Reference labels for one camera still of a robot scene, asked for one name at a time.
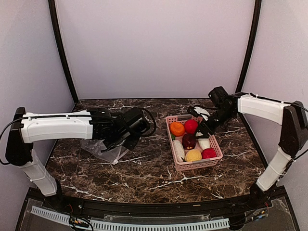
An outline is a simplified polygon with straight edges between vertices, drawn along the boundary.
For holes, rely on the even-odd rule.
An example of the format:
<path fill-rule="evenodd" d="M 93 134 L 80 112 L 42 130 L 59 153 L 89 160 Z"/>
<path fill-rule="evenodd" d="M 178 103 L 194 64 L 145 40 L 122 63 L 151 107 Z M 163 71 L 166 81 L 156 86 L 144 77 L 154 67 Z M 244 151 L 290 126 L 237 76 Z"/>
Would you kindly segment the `black frame post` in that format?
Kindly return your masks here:
<path fill-rule="evenodd" d="M 73 79 L 70 73 L 70 69 L 68 66 L 68 61 L 66 58 L 65 50 L 64 50 L 64 45 L 63 45 L 63 40 L 61 36 L 61 31 L 60 31 L 60 25 L 58 21 L 58 15 L 57 15 L 57 10 L 56 10 L 56 1 L 54 0 L 48 0 L 48 5 L 49 5 L 49 12 L 50 12 L 50 17 L 51 17 L 51 24 L 53 28 L 53 33 L 55 37 L 55 42 L 57 46 L 57 51 L 60 57 L 62 69 L 64 72 L 65 80 L 68 85 L 70 95 L 73 99 L 74 104 L 77 104 L 79 102 L 79 98 L 77 95 L 76 88 L 73 83 Z"/>
<path fill-rule="evenodd" d="M 247 76 L 248 68 L 250 65 L 250 61 L 251 61 L 251 57 L 252 57 L 252 53 L 254 49 L 255 39 L 257 35 L 261 6 L 262 6 L 262 0 L 255 0 L 252 23 L 251 23 L 248 42 L 247 42 L 246 52 L 245 52 L 245 56 L 243 60 L 242 69 L 239 75 L 238 83 L 235 89 L 236 93 L 241 92 L 244 87 L 244 82 Z"/>

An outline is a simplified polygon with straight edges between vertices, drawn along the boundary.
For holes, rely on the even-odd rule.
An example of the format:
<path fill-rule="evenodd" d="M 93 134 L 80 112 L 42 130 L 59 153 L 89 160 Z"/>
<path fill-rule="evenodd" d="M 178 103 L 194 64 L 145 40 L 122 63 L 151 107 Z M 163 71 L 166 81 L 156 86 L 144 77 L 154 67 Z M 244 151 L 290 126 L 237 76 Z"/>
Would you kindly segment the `red toy apple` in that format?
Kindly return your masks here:
<path fill-rule="evenodd" d="M 197 121 L 190 119 L 184 123 L 185 132 L 189 134 L 194 134 L 198 128 L 199 124 Z"/>

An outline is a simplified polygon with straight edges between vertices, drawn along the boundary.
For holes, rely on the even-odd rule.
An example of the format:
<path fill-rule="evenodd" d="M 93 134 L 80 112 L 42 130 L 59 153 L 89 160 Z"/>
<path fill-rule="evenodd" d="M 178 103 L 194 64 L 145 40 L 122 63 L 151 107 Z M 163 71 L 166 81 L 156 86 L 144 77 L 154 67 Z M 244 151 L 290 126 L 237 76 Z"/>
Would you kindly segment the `white toy radish right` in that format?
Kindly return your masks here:
<path fill-rule="evenodd" d="M 211 148 L 209 139 L 201 138 L 201 139 L 198 139 L 197 141 L 202 150 Z"/>

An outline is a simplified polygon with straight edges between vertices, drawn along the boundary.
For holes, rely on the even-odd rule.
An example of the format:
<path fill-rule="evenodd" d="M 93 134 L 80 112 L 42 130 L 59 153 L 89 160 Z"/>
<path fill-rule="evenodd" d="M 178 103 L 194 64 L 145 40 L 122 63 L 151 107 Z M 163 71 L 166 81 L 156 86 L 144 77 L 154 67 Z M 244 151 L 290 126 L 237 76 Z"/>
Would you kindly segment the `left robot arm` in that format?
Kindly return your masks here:
<path fill-rule="evenodd" d="M 50 175 L 34 151 L 34 143 L 44 140 L 80 139 L 81 147 L 93 156 L 112 164 L 134 149 L 139 139 L 151 136 L 156 123 L 144 116 L 146 109 L 133 107 L 124 113 L 107 110 L 83 110 L 74 113 L 35 114 L 20 107 L 9 130 L 5 162 L 19 167 L 34 183 L 52 207 L 63 210 L 68 199 L 61 184 Z"/>

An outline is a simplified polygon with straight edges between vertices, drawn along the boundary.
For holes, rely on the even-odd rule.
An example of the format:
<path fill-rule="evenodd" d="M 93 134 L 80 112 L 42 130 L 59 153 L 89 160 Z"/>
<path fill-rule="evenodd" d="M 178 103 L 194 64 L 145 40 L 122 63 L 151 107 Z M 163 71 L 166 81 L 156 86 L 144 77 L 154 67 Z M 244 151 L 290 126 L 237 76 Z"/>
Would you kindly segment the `left black frame post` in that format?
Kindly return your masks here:
<path fill-rule="evenodd" d="M 63 40 L 61 36 L 61 31 L 60 31 L 60 25 L 58 21 L 58 15 L 57 15 L 57 10 L 56 10 L 56 1 L 54 0 L 48 0 L 48 5 L 49 5 L 49 12 L 50 12 L 50 17 L 51 17 L 51 24 L 53 28 L 53 33 L 55 37 L 55 42 L 57 46 L 57 51 L 60 57 L 62 69 L 64 72 L 65 80 L 68 85 L 70 95 L 73 99 L 74 104 L 77 104 L 79 102 L 79 98 L 77 95 L 76 88 L 73 83 L 73 79 L 70 73 L 70 69 L 68 66 L 68 61 L 66 58 L 65 50 L 64 50 L 64 45 L 63 45 Z"/>

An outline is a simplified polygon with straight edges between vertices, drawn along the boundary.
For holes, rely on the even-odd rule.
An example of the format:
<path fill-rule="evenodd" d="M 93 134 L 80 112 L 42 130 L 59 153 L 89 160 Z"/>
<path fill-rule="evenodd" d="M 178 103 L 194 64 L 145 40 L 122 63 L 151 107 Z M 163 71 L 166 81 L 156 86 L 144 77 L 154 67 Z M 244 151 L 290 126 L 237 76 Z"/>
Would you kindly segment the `orange toy fruit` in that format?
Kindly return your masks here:
<path fill-rule="evenodd" d="M 173 122 L 170 124 L 170 132 L 176 137 L 180 137 L 185 133 L 185 127 L 180 122 Z"/>

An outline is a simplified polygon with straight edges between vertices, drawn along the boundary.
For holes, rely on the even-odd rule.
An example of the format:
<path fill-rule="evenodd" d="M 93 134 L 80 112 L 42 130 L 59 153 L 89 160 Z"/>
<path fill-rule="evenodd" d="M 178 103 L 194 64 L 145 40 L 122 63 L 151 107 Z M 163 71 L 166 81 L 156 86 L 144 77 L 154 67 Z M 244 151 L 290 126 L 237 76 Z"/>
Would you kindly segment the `red toy fruit front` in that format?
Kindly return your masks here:
<path fill-rule="evenodd" d="M 213 148 L 204 149 L 202 152 L 202 159 L 209 159 L 217 157 L 217 154 Z"/>

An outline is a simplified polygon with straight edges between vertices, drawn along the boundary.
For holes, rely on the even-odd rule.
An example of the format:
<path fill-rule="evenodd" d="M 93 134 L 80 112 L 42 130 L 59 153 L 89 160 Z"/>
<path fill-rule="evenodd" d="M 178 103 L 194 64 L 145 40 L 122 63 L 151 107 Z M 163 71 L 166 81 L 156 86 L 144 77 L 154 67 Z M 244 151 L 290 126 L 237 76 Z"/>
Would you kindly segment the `black front rail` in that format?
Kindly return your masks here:
<path fill-rule="evenodd" d="M 252 208 L 247 204 L 241 204 L 241 199 L 247 200 L 248 195 L 212 201 L 175 204 L 117 203 L 64 196 L 64 204 L 67 205 L 70 203 L 72 205 L 74 215 L 91 217 L 103 217 L 104 215 L 175 217 L 177 215 L 190 216 L 201 214 L 210 214 L 211 216 L 225 215 L 227 217 L 232 217 L 252 210 Z"/>

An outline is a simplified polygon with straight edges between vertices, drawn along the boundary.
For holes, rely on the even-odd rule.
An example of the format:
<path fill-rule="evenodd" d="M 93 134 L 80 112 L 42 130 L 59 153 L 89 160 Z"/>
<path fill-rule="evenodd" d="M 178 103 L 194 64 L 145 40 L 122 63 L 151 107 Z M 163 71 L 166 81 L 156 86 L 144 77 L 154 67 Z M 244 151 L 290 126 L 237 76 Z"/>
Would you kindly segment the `pink perforated plastic basket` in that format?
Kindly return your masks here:
<path fill-rule="evenodd" d="M 197 139 L 193 134 L 201 121 L 201 117 L 195 118 L 192 115 L 166 117 L 167 134 L 178 172 L 212 167 L 223 158 L 214 135 Z"/>

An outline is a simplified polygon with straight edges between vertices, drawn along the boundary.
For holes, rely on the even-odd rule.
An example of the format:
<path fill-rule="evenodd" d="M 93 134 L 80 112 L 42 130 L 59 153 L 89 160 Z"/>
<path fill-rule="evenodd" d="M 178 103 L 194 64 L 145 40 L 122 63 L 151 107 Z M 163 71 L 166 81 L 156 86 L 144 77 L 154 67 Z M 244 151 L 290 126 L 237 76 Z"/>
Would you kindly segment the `clear zip top bag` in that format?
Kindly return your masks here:
<path fill-rule="evenodd" d="M 122 145 L 107 150 L 103 140 L 81 140 L 80 146 L 84 151 L 112 165 L 117 164 L 129 152 L 129 149 Z"/>

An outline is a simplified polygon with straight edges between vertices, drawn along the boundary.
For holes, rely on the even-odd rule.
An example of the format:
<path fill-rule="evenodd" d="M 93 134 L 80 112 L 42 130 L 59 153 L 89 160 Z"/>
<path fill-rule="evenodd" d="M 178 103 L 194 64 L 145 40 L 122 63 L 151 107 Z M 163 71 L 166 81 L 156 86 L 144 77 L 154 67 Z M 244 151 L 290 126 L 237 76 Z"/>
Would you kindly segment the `white toy radish with leaves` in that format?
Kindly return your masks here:
<path fill-rule="evenodd" d="M 182 143 L 179 140 L 174 140 L 173 146 L 174 146 L 176 160 L 179 163 L 182 163 L 185 160 L 185 151 L 183 149 Z"/>

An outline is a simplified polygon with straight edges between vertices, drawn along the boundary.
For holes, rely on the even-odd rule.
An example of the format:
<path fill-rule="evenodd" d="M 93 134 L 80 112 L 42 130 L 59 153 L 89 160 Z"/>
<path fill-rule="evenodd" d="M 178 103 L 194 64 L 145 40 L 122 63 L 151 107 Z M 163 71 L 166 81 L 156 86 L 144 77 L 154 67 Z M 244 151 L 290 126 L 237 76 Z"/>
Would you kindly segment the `yellow toy fruit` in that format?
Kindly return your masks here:
<path fill-rule="evenodd" d="M 198 149 L 192 149 L 185 155 L 186 162 L 199 161 L 202 160 L 202 153 Z"/>

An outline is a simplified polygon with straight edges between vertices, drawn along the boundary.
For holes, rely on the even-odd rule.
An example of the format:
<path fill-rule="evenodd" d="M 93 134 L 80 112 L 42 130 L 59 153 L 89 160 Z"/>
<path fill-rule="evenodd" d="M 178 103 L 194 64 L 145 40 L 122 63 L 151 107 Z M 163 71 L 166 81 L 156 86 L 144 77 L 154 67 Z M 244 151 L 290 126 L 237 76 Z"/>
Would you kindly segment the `right black frame post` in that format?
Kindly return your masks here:
<path fill-rule="evenodd" d="M 261 6 L 262 6 L 262 0 L 255 0 L 252 23 L 251 23 L 248 42 L 247 42 L 246 52 L 245 52 L 245 56 L 243 60 L 242 69 L 239 75 L 238 83 L 235 89 L 236 93 L 241 92 L 244 87 L 244 82 L 247 76 L 248 68 L 250 65 L 250 61 L 251 61 L 251 57 L 252 57 L 252 53 L 254 49 L 255 39 L 257 35 Z"/>

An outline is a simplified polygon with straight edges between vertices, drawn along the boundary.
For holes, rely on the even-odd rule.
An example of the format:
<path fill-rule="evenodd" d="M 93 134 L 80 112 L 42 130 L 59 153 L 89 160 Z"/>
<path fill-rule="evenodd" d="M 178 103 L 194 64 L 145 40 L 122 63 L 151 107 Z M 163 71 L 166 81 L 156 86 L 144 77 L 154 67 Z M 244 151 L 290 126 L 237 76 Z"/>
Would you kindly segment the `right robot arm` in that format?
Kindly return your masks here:
<path fill-rule="evenodd" d="M 291 103 L 245 92 L 228 94 L 223 87 L 212 89 L 208 96 L 213 112 L 200 105 L 188 109 L 194 117 L 202 118 L 197 138 L 209 138 L 218 127 L 241 116 L 261 150 L 273 152 L 265 155 L 267 166 L 245 199 L 245 204 L 255 209 L 269 198 L 291 165 L 307 153 L 302 149 L 308 142 L 308 111 L 300 101 Z"/>

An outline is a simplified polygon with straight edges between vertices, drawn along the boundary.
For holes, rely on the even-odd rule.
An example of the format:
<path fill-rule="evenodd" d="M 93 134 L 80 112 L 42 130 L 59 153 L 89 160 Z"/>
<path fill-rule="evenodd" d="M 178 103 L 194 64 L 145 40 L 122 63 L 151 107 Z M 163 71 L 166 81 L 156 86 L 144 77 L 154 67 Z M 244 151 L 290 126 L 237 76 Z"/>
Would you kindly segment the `dark red toy fruit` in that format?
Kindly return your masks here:
<path fill-rule="evenodd" d="M 186 133 L 182 137 L 182 146 L 185 150 L 194 149 L 196 146 L 197 140 L 193 134 Z"/>

